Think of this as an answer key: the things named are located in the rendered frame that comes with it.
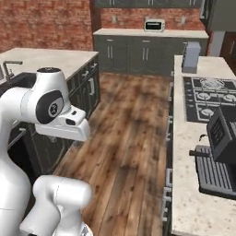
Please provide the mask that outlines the white toaster oven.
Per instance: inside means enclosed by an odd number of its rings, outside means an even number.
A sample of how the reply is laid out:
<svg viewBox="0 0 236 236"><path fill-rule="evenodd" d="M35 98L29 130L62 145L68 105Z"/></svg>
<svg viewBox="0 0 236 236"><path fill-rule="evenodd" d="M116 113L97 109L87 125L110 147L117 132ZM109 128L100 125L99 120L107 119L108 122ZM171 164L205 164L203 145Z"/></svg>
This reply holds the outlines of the white toaster oven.
<svg viewBox="0 0 236 236"><path fill-rule="evenodd" d="M160 18L149 18L145 21L145 31L163 32L165 30L165 20Z"/></svg>

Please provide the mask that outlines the grey sink tap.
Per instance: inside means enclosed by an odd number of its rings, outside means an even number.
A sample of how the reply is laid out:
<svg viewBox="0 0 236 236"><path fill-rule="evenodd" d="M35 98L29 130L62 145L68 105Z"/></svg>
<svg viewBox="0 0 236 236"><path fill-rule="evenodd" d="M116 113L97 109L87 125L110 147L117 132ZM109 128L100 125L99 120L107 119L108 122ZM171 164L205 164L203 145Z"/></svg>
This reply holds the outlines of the grey sink tap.
<svg viewBox="0 0 236 236"><path fill-rule="evenodd" d="M3 68L6 73L6 80L7 81L10 81L10 79L14 76L14 73L12 72L12 70L8 69L7 66L8 65L22 65L22 64L23 64L22 61L4 61L3 62Z"/></svg>

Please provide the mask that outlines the black gas hob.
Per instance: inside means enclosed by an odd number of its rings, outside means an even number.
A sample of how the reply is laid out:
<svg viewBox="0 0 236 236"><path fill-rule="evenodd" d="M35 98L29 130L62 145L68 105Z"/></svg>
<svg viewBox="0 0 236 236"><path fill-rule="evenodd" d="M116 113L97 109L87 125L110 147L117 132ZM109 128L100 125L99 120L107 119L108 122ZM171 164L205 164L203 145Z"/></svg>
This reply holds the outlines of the black gas hob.
<svg viewBox="0 0 236 236"><path fill-rule="evenodd" d="M236 106L236 80L183 77L186 120L206 124L219 105Z"/></svg>

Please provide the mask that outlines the black sink basin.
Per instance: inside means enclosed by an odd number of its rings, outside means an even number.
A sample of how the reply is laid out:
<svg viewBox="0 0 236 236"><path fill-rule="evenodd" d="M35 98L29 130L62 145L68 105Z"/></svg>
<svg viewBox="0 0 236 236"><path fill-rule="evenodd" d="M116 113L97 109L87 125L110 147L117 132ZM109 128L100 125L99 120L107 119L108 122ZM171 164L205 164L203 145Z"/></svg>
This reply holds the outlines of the black sink basin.
<svg viewBox="0 0 236 236"><path fill-rule="evenodd" d="M36 82L36 74L22 72L11 78L9 82L4 82L0 85L0 97L9 89L14 87L31 89Z"/></svg>

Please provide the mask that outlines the black coffee machine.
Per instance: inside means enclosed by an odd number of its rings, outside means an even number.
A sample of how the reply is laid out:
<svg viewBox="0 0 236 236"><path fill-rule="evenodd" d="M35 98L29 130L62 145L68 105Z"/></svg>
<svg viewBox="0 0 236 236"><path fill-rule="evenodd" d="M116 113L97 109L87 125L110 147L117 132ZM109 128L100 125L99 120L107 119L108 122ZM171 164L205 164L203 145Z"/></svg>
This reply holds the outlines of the black coffee machine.
<svg viewBox="0 0 236 236"><path fill-rule="evenodd" d="M236 200L236 108L219 106L206 125L208 146L196 146L199 191Z"/></svg>

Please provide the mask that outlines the grey box appliance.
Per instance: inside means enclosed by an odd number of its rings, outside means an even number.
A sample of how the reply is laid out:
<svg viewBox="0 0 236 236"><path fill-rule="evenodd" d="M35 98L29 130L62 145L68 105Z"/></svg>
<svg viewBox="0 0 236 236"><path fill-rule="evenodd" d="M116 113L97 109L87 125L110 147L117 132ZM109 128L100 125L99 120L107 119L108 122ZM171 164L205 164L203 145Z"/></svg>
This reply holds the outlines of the grey box appliance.
<svg viewBox="0 0 236 236"><path fill-rule="evenodd" d="M182 72L195 74L201 46L198 41L188 41L183 49Z"/></svg>

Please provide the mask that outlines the dark grey wall cupboards run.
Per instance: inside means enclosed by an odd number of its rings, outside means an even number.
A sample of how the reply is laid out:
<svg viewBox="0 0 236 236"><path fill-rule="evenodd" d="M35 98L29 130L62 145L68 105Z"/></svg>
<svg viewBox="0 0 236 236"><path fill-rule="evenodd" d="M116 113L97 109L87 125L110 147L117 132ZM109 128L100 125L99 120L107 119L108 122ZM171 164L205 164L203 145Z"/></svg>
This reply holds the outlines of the dark grey wall cupboards run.
<svg viewBox="0 0 236 236"><path fill-rule="evenodd" d="M199 8L202 0L94 0L96 7L107 8Z"/></svg>

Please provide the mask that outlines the dark island cupboards run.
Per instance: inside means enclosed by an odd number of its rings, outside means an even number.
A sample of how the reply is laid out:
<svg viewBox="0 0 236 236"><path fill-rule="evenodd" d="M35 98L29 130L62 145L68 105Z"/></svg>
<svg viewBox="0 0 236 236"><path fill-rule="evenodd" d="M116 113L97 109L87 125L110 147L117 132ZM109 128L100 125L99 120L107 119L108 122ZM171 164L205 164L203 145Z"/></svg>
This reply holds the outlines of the dark island cupboards run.
<svg viewBox="0 0 236 236"><path fill-rule="evenodd" d="M81 110L86 112L86 117L89 118L100 103L100 77L99 65L91 69L91 65L98 63L98 56L94 56L89 62L79 68L67 80L69 90L69 99L71 103ZM82 77L81 74L89 71L87 77ZM89 79L94 78L95 93L91 96Z"/></svg>

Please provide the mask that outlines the dark grey base cupboards run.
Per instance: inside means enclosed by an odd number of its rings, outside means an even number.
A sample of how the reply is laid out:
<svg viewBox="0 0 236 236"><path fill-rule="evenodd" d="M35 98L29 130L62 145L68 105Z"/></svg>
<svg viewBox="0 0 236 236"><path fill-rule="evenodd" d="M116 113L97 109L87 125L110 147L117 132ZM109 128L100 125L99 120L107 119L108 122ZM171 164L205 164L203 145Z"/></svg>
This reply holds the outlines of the dark grey base cupboards run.
<svg viewBox="0 0 236 236"><path fill-rule="evenodd" d="M207 38L95 35L100 71L138 75L169 76L174 56L181 55L187 42L197 41L201 55L207 52Z"/></svg>

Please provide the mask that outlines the dark wooden door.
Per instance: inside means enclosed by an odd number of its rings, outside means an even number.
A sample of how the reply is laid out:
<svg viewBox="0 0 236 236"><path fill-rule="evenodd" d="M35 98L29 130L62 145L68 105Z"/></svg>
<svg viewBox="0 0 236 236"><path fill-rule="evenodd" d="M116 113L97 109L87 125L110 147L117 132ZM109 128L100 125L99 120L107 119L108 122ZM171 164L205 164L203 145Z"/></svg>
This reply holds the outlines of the dark wooden door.
<svg viewBox="0 0 236 236"><path fill-rule="evenodd" d="M220 56L236 76L236 32L226 32L221 47Z"/></svg>

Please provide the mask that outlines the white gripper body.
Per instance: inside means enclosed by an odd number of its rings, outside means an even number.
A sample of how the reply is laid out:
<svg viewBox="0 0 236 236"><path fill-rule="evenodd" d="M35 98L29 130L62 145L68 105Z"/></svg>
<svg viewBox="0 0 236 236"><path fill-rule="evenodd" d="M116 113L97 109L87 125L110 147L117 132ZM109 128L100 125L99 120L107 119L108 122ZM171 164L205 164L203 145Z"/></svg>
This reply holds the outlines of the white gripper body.
<svg viewBox="0 0 236 236"><path fill-rule="evenodd" d="M41 135L55 136L85 142L90 136L90 127L86 119L80 124L36 124L36 131Z"/></svg>

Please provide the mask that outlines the dark counter cupboards run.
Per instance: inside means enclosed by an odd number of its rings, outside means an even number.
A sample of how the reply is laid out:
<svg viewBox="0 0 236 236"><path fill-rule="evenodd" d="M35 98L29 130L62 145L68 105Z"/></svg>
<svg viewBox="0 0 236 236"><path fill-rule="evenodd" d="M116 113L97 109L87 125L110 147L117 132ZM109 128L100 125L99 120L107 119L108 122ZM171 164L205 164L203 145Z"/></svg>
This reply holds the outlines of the dark counter cupboards run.
<svg viewBox="0 0 236 236"><path fill-rule="evenodd" d="M166 131L166 169L165 169L165 184L163 188L162 206L161 206L161 221L162 221L162 236L171 236L171 200L172 200L172 139L173 139L173 81L174 76L171 76L169 93L168 93L168 118Z"/></svg>

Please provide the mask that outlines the dark glossy dishwasher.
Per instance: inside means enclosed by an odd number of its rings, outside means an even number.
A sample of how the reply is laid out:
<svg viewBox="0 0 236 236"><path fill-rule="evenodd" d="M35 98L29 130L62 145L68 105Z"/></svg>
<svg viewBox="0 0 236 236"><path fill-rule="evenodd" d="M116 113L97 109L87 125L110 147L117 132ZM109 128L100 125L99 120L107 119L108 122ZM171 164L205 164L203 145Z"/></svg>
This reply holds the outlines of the dark glossy dishwasher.
<svg viewBox="0 0 236 236"><path fill-rule="evenodd" d="M67 150L70 149L73 140L40 135L36 132L34 124L28 124L28 129L39 158L41 173L53 173Z"/></svg>

